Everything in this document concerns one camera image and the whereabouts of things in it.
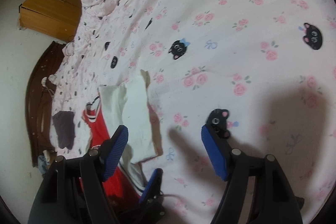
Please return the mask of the red white jersey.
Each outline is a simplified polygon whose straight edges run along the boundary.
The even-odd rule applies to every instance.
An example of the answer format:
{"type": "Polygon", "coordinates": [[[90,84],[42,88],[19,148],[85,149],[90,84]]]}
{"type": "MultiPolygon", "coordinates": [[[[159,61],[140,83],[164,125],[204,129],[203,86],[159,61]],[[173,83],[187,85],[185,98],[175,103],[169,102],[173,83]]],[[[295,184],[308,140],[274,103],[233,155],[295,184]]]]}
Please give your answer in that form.
{"type": "Polygon", "coordinates": [[[83,118],[100,152],[102,187],[110,201],[134,206],[145,193],[141,164],[159,155],[147,98],[149,73],[141,70],[128,83],[100,86],[83,118]]]}

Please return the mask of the clothes pile on chair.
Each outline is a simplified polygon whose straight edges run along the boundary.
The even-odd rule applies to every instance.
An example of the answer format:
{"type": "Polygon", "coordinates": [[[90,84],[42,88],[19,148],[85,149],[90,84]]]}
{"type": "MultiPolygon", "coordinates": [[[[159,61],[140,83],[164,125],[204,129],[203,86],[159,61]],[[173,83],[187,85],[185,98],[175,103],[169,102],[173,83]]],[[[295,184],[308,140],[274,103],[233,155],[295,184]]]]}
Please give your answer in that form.
{"type": "Polygon", "coordinates": [[[56,152],[49,150],[44,150],[42,154],[38,156],[37,167],[42,177],[45,177],[47,171],[49,170],[55,158],[56,158],[56,152]]]}

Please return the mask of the dark folded garment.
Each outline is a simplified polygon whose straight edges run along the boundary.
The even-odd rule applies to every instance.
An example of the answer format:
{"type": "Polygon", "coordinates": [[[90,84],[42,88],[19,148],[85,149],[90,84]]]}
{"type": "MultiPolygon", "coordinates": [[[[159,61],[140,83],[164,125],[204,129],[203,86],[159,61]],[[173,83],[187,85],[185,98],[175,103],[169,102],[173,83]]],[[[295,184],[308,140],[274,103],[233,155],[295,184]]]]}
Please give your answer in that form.
{"type": "Polygon", "coordinates": [[[59,111],[52,116],[55,131],[58,137],[58,146],[61,149],[72,149],[75,139],[74,112],[59,111]]]}

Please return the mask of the dark wooden headboard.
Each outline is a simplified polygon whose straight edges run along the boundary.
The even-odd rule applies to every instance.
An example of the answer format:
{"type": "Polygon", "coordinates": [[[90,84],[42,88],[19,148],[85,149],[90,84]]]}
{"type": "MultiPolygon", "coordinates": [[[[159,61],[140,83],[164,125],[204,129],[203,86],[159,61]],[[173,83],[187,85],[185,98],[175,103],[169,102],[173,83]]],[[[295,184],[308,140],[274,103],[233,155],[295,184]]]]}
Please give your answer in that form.
{"type": "Polygon", "coordinates": [[[44,150],[54,149],[50,142],[51,93],[56,90],[56,86],[49,81],[42,84],[42,80],[54,74],[60,67],[64,57],[63,48],[63,44],[52,42],[34,66],[27,84],[25,119],[33,167],[38,165],[38,156],[44,150]]]}

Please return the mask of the pink cat print duvet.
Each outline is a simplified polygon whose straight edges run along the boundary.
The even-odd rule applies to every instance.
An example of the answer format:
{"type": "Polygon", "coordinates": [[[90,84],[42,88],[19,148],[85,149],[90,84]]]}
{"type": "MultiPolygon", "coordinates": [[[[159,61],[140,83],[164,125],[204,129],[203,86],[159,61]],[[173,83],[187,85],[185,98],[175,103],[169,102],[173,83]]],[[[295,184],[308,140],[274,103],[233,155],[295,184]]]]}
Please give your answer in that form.
{"type": "Polygon", "coordinates": [[[214,109],[230,113],[230,143],[272,154],[310,223],[335,184],[334,0],[81,0],[58,71],[52,111],[74,113],[70,159],[93,144],[87,103],[139,76],[144,110],[125,121],[129,170],[163,169],[164,223],[210,223],[225,189],[201,141],[214,109]]]}

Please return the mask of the wooden wardrobe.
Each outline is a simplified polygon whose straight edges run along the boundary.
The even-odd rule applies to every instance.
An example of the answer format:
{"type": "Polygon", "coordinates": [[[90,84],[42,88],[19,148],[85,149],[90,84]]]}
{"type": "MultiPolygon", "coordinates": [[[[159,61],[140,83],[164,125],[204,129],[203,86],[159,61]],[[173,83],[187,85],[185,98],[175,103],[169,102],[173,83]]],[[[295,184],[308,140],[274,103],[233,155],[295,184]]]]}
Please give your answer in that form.
{"type": "Polygon", "coordinates": [[[81,16],[81,0],[25,0],[19,25],[64,42],[71,42],[81,16]]]}

